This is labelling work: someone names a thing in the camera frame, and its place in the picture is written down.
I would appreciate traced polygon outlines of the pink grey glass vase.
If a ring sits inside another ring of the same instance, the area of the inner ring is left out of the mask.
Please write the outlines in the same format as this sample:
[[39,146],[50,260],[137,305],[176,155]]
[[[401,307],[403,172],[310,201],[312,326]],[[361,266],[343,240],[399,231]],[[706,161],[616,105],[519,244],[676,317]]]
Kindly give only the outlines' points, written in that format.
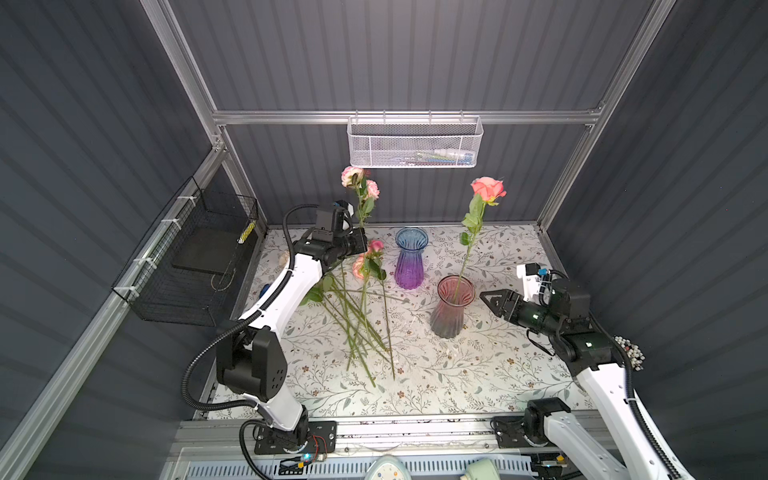
[[449,275],[438,283],[437,294],[430,328],[440,338],[455,338],[463,329],[465,309],[475,300],[474,285],[464,277]]

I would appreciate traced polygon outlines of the salmon pink rose stem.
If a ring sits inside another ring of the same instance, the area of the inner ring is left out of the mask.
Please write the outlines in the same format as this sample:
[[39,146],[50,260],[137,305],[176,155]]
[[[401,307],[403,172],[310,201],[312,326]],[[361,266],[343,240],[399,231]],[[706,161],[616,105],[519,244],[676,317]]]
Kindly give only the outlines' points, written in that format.
[[465,231],[460,235],[460,243],[466,247],[466,251],[456,286],[451,296],[451,300],[454,303],[458,303],[460,300],[461,283],[474,245],[483,229],[485,211],[488,207],[498,206],[499,200],[506,196],[503,181],[492,177],[483,176],[476,178],[471,182],[470,187],[473,196],[469,203],[468,212],[462,220]]

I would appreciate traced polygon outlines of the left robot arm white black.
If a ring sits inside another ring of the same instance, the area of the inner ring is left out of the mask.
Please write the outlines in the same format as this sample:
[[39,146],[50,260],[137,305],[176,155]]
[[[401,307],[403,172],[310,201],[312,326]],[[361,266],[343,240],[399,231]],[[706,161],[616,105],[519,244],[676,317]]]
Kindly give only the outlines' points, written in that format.
[[296,242],[276,280],[240,320],[242,333],[217,346],[217,381],[240,395],[277,430],[291,432],[305,417],[304,407],[285,385],[287,359],[282,336],[300,303],[339,261],[367,251],[365,230],[332,233],[317,229]]

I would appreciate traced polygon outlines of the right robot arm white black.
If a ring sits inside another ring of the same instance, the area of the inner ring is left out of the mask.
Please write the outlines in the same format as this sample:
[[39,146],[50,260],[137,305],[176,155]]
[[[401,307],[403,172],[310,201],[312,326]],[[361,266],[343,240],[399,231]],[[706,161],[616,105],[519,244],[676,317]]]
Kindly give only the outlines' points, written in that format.
[[544,305],[507,289],[480,298],[495,316],[549,339],[553,354],[594,402],[620,455],[588,433],[559,398],[528,403],[522,421],[528,443],[556,446],[587,479],[691,478],[636,393],[626,350],[591,317],[585,290],[559,279]]

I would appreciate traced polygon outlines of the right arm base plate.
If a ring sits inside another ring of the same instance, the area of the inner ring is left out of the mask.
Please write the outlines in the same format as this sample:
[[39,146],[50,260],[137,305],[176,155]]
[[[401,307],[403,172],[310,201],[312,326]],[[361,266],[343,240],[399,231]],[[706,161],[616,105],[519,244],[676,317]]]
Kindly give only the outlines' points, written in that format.
[[538,426],[530,416],[494,416],[490,426],[500,448],[540,446]]

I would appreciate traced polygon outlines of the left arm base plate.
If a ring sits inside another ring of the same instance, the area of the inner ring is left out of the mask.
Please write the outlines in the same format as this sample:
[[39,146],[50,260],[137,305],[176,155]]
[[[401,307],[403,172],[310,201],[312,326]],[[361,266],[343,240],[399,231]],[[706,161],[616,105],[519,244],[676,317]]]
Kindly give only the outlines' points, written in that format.
[[259,425],[253,438],[256,455],[329,454],[336,448],[336,421],[300,422],[291,432]]

